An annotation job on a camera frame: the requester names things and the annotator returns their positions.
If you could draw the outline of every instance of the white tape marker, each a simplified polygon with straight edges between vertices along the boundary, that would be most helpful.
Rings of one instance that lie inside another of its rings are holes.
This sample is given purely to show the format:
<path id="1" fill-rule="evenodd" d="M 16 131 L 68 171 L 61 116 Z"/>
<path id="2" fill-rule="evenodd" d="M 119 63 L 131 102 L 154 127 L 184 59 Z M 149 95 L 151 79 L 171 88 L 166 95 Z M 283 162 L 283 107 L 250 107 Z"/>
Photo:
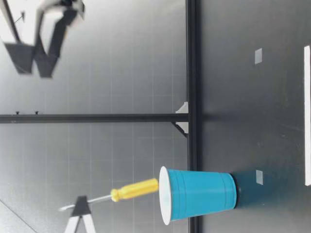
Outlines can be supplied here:
<path id="1" fill-rule="evenodd" d="M 255 65 L 262 62 L 262 48 L 255 51 Z"/>
<path id="2" fill-rule="evenodd" d="M 263 172 L 256 170 L 256 183 L 263 185 Z"/>
<path id="3" fill-rule="evenodd" d="M 310 46 L 305 47 L 305 184 L 311 185 Z"/>

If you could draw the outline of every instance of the black table surface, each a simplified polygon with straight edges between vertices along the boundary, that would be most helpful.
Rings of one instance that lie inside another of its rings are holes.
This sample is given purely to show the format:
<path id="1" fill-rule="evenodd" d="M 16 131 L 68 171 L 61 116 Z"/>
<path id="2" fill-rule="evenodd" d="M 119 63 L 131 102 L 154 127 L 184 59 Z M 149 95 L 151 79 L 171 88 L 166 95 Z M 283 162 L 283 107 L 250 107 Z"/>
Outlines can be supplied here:
<path id="1" fill-rule="evenodd" d="M 310 232 L 304 47 L 311 44 L 311 1 L 199 0 L 198 17 L 199 167 L 232 173 L 239 190 L 237 208 L 202 217 L 200 231 Z"/>

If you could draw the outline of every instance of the black metal frame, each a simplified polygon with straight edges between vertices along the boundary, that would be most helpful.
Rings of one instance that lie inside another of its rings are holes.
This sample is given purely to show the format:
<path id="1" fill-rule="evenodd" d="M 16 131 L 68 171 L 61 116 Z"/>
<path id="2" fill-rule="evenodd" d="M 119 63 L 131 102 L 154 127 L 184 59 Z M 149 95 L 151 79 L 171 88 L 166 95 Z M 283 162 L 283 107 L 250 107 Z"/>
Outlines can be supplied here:
<path id="1" fill-rule="evenodd" d="M 198 170 L 199 128 L 198 100 L 200 99 L 197 76 L 197 1 L 186 0 L 187 19 L 187 80 L 189 106 L 189 136 L 188 136 L 188 169 Z M 189 232 L 198 233 L 199 217 L 189 219 Z"/>
<path id="2" fill-rule="evenodd" d="M 95 123 L 95 122 L 187 122 L 188 114 L 75 114 L 0 115 L 0 124 Z"/>
<path id="3" fill-rule="evenodd" d="M 20 123 L 91 123 L 91 122 L 189 122 L 188 136 L 188 169 L 198 170 L 199 130 L 197 127 L 199 107 L 199 85 L 197 78 L 197 1 L 186 0 L 187 14 L 187 93 L 188 114 L 104 114 L 104 115 L 0 115 L 0 124 Z M 192 217 L 189 220 L 189 232 L 198 233 L 200 218 Z"/>

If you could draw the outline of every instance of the cup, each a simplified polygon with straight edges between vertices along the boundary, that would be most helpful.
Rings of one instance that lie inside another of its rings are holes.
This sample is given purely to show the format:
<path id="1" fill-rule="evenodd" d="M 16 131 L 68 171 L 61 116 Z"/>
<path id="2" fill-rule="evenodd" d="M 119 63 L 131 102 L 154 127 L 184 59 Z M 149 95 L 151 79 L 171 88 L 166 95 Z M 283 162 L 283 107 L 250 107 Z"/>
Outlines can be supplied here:
<path id="1" fill-rule="evenodd" d="M 160 170 L 159 196 L 165 225 L 171 221 L 234 209 L 237 190 L 229 173 Z"/>

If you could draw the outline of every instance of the yellow screwdriver handle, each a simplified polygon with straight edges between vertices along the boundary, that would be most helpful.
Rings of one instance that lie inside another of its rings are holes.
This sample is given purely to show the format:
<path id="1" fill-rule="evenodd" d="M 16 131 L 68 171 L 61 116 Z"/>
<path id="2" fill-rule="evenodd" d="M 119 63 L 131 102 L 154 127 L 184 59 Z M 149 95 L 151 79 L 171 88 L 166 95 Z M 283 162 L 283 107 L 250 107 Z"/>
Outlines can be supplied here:
<path id="1" fill-rule="evenodd" d="M 153 193 L 159 190 L 157 179 L 150 179 L 126 185 L 120 189 L 111 190 L 111 199 L 118 202 L 122 199 L 131 199 L 148 193 Z"/>

